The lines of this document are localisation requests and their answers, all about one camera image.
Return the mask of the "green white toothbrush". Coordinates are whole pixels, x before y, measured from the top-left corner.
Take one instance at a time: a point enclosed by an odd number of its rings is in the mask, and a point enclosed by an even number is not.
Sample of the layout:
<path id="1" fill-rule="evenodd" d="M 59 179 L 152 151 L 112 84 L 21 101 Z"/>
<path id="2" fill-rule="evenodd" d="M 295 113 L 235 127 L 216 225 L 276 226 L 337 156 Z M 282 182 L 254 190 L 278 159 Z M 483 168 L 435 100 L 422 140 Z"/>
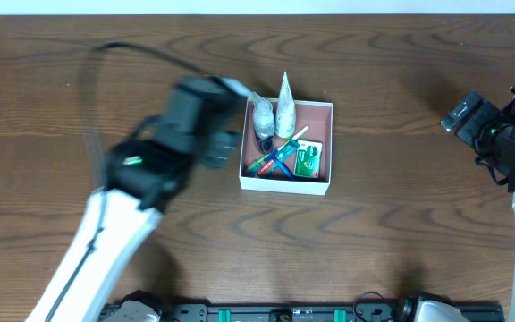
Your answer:
<path id="1" fill-rule="evenodd" d="M 245 171 L 248 177 L 266 178 L 275 169 L 281 169 L 283 174 L 293 180 L 293 176 L 284 161 L 292 155 L 300 146 L 298 139 L 305 134 L 309 129 L 306 125 L 292 138 L 283 143 L 279 148 L 274 149 L 267 155 L 262 156 L 260 159 L 253 161 Z"/>

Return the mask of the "clear pump bottle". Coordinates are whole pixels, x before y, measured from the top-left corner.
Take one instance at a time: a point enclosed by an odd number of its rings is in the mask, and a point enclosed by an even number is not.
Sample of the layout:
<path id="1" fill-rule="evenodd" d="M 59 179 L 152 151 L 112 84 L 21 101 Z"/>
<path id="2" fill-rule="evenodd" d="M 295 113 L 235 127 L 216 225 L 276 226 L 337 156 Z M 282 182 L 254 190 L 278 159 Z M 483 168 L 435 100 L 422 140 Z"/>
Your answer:
<path id="1" fill-rule="evenodd" d="M 274 149 L 274 111 L 272 103 L 252 92 L 251 99 L 254 105 L 252 122 L 258 150 L 267 155 Z"/>

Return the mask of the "blue disposable razor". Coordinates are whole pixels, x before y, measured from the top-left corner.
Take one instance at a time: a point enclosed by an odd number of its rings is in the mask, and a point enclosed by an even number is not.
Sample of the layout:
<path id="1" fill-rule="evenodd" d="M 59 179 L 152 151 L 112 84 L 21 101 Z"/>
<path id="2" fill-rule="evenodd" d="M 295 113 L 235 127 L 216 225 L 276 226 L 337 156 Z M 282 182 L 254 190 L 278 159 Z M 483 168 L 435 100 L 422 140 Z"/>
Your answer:
<path id="1" fill-rule="evenodd" d="M 276 166 L 282 171 L 282 173 L 291 181 L 295 181 L 296 178 L 293 176 L 292 172 L 289 170 L 289 168 L 285 165 L 284 162 L 282 162 L 279 159 L 280 154 L 278 152 L 275 153 L 275 156 L 273 157 L 274 163 Z"/>

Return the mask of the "small toothpaste tube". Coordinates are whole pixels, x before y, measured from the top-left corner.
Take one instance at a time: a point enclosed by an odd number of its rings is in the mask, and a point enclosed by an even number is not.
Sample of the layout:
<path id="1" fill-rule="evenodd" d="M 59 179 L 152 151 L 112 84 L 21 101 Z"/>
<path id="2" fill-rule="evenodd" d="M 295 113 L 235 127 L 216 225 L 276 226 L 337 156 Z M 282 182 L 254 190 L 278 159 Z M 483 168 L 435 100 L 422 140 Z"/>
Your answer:
<path id="1" fill-rule="evenodd" d="M 266 157 L 266 164 L 257 171 L 257 176 L 259 178 L 266 178 L 272 174 L 274 170 L 278 169 L 286 177 L 293 180 L 294 176 L 284 161 L 295 153 L 299 146 L 300 144 L 296 140 L 289 140 L 283 147 L 272 152 Z"/>

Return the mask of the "white squeeze tube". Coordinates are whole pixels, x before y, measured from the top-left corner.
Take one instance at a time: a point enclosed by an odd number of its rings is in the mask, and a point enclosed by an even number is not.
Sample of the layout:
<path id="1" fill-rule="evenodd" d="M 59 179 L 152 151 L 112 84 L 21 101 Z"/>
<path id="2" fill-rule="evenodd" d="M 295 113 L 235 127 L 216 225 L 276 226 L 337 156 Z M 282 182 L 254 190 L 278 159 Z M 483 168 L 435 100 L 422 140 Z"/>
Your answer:
<path id="1" fill-rule="evenodd" d="M 283 74 L 282 84 L 275 114 L 275 134 L 282 138 L 290 138 L 295 132 L 296 111 L 287 72 Z"/>

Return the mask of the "green soap box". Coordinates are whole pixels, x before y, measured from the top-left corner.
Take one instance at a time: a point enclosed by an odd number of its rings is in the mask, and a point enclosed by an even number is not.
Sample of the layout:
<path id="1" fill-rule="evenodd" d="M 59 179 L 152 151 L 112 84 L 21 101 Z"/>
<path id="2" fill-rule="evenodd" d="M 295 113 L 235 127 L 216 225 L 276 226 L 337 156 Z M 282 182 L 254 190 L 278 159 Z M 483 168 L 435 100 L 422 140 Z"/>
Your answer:
<path id="1" fill-rule="evenodd" d="M 298 140 L 297 143 L 293 174 L 307 179 L 318 178 L 323 144 L 309 140 Z"/>

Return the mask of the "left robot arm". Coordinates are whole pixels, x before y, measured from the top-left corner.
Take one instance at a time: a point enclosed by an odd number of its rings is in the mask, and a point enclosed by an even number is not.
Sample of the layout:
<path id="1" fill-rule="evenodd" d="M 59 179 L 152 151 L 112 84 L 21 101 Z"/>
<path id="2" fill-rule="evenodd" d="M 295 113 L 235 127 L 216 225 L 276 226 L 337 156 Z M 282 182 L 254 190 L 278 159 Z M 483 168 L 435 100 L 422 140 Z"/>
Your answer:
<path id="1" fill-rule="evenodd" d="M 158 227 L 197 164 L 222 167 L 238 135 L 228 122 L 251 91 L 231 78 L 186 77 L 99 164 L 101 186 L 30 321 L 95 321 L 131 257 Z"/>

